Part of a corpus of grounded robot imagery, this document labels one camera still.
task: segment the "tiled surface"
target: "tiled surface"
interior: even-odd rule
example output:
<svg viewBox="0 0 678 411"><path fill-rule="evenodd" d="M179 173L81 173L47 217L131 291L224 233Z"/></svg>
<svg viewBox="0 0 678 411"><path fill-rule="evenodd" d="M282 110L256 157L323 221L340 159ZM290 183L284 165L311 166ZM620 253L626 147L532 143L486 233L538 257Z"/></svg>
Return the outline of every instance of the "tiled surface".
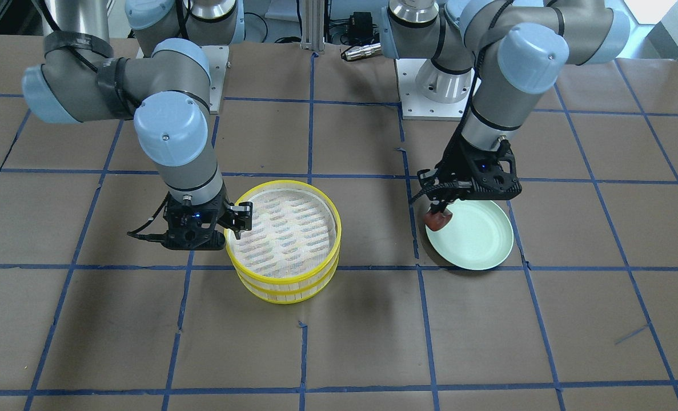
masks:
<svg viewBox="0 0 678 411"><path fill-rule="evenodd" d="M393 63L337 53L232 47L208 120L231 200L289 178L339 209L335 278L283 307L125 236L166 194L133 125L26 117L41 39L0 37L0 409L678 409L675 63L565 68L512 141L514 248L472 273L407 205L456 124L400 122Z"/></svg>

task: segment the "basket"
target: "basket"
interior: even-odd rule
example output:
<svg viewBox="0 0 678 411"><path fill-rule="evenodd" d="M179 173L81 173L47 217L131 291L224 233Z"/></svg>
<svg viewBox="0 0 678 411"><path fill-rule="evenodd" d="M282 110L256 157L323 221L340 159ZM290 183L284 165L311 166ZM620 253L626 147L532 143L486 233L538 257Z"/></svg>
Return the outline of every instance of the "basket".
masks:
<svg viewBox="0 0 678 411"><path fill-rule="evenodd" d="M252 231L237 240L224 231L227 254L242 284L265 301L292 304L328 284L339 262L341 220L315 187L294 180L258 185L237 200L252 201Z"/></svg>

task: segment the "white plate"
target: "white plate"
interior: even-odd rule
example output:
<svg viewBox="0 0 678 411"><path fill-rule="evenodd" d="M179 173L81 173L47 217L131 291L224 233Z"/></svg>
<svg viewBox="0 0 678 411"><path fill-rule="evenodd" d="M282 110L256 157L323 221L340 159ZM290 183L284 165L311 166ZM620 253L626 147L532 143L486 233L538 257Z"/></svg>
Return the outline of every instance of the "white plate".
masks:
<svg viewBox="0 0 678 411"><path fill-rule="evenodd" d="M514 245L511 222L493 201L456 201L448 205L453 218L432 231L430 243L449 263L469 270L488 270L506 260Z"/></svg>

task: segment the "blue joint cap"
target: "blue joint cap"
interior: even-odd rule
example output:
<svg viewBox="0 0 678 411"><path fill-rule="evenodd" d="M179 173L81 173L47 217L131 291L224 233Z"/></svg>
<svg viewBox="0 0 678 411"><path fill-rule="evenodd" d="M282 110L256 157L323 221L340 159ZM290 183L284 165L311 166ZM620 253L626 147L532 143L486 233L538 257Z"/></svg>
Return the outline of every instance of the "blue joint cap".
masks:
<svg viewBox="0 0 678 411"><path fill-rule="evenodd" d="M126 0L125 16L131 29L148 29L161 21L175 3L175 0Z"/></svg>
<svg viewBox="0 0 678 411"><path fill-rule="evenodd" d="M382 44L382 54L386 58L399 58L397 45L394 43L394 34L392 34L392 25L389 22L387 8L382 7L382 18L380 20L380 43Z"/></svg>
<svg viewBox="0 0 678 411"><path fill-rule="evenodd" d="M156 53L164 50L175 51L194 60L204 69L207 77L209 77L209 83L211 83L211 75L209 74L209 59L206 58L206 54L204 54L204 51L201 49L201 47L186 39L166 39L156 46L154 52L151 54L151 57L154 57Z"/></svg>
<svg viewBox="0 0 678 411"><path fill-rule="evenodd" d="M23 72L21 90L31 112L45 123L73 124L79 123L62 107L47 80L44 79L41 66L29 67Z"/></svg>
<svg viewBox="0 0 678 411"><path fill-rule="evenodd" d="M519 23L499 42L501 73L528 94L541 94L555 84L568 57L565 39L537 23Z"/></svg>
<svg viewBox="0 0 678 411"><path fill-rule="evenodd" d="M470 0L448 0L446 3L446 17L448 17L448 21L454 25L456 29L461 29L461 14L463 14L463 9L469 2Z"/></svg>
<svg viewBox="0 0 678 411"><path fill-rule="evenodd" d="M613 22L610 30L608 30L608 35L605 36L605 40L598 47L597 52L585 62L585 65L599 65L618 57L628 43L630 34L631 19L623 11L613 10Z"/></svg>
<svg viewBox="0 0 678 411"><path fill-rule="evenodd" d="M470 0L470 2L464 5L461 17L458 20L458 29L461 31L463 37L466 36L466 30L470 26L471 21L474 20L475 15L478 14L478 11L487 7L488 4L493 1L494 0Z"/></svg>
<svg viewBox="0 0 678 411"><path fill-rule="evenodd" d="M230 44L241 43L245 39L245 10L242 0L237 0L235 7L237 7L237 23Z"/></svg>
<svg viewBox="0 0 678 411"><path fill-rule="evenodd" d="M151 159L166 167L192 162L207 141L206 119L194 99L177 91L161 91L135 110L138 143Z"/></svg>

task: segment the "white mounting plate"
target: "white mounting plate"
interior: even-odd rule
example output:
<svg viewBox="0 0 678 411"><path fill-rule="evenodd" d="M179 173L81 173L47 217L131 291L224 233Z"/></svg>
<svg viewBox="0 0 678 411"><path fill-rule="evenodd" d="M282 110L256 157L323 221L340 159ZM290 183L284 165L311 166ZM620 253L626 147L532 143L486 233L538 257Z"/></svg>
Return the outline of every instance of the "white mounting plate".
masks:
<svg viewBox="0 0 678 411"><path fill-rule="evenodd" d="M224 76L230 66L230 48L226 45L205 45L202 50L209 60L209 112L219 114L222 107L222 91L224 91Z"/></svg>
<svg viewBox="0 0 678 411"><path fill-rule="evenodd" d="M461 101L453 104L434 102L423 96L415 84L415 77L423 63L425 63L424 58L395 60L399 98L402 101L402 119L460 120L470 93L466 93Z"/></svg>

